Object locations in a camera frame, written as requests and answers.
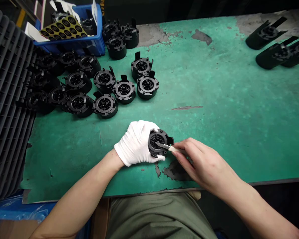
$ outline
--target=worn table surface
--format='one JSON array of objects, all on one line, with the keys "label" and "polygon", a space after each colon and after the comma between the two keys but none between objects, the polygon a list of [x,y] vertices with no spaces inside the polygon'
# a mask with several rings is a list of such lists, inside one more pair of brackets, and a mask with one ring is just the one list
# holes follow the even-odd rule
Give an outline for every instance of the worn table surface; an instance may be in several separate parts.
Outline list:
[{"label": "worn table surface", "polygon": [[[299,14],[284,14],[288,21],[280,29],[291,30],[280,39],[299,35]],[[264,70],[255,62],[261,50],[244,42],[265,20],[279,17],[256,14],[140,26],[138,48],[127,50],[119,61],[106,53],[99,62],[111,66],[118,79],[125,74],[133,81],[134,53],[153,58],[157,95],[119,105],[110,119],[96,114],[79,119],[61,110],[37,116],[21,183],[31,190],[27,202],[60,199],[138,120],[155,122],[175,142],[188,137],[204,142],[249,183],[299,178],[299,65]],[[104,195],[197,186],[169,154],[157,166],[122,168]]]}]

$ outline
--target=forearm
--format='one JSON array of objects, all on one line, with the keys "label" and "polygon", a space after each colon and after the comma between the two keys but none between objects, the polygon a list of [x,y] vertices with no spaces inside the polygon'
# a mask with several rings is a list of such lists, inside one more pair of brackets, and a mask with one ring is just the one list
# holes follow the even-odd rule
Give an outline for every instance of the forearm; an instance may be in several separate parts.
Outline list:
[{"label": "forearm", "polygon": [[241,181],[222,196],[255,238],[299,238],[299,229],[274,210],[249,184]]},{"label": "forearm", "polygon": [[122,166],[124,164],[112,149],[58,201],[30,238],[75,237],[91,217],[108,183]]}]

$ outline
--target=bare hand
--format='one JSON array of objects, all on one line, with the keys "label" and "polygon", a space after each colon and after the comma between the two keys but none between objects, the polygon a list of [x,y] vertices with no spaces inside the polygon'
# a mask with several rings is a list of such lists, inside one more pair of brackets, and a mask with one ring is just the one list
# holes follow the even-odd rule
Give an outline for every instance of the bare hand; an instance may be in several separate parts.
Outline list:
[{"label": "bare hand", "polygon": [[172,152],[190,177],[214,195],[227,197],[245,184],[214,149],[203,143],[188,138],[174,147],[184,149],[192,159],[193,164],[183,154]]}]

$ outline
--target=gloved hand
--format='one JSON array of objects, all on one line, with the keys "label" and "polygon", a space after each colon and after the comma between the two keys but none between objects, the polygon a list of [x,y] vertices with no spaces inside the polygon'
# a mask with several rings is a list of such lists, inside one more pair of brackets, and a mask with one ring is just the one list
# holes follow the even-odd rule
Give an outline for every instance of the gloved hand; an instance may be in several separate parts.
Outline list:
[{"label": "gloved hand", "polygon": [[161,155],[158,155],[158,158],[151,156],[147,147],[150,132],[152,130],[157,132],[158,129],[156,124],[143,120],[130,123],[121,140],[114,145],[117,155],[126,166],[129,167],[131,164],[140,162],[155,163],[165,160],[165,157]]}]

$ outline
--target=white paper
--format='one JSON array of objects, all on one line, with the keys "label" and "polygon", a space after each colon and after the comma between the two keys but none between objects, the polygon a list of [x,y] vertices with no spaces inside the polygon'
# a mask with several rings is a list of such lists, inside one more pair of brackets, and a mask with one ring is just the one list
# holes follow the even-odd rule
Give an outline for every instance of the white paper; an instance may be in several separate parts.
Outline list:
[{"label": "white paper", "polygon": [[[79,23],[81,23],[80,16],[79,16],[79,15],[72,9],[73,6],[76,6],[75,4],[68,3],[68,2],[63,1],[63,0],[56,0],[56,2],[60,2],[60,3],[62,4],[63,10],[64,10],[65,12],[69,12],[70,15],[75,16],[75,18],[77,19],[77,21],[78,21]],[[56,5],[55,5],[55,3],[54,3],[53,0],[50,1],[50,4],[51,4],[51,6],[57,11],[57,9],[56,9]]]},{"label": "white paper", "polygon": [[92,3],[92,15],[93,15],[94,21],[96,22],[96,26],[97,26],[97,7],[96,7],[95,0],[93,0],[93,3]]},{"label": "white paper", "polygon": [[40,32],[29,22],[26,24],[25,34],[36,42],[50,41],[40,34]]}]

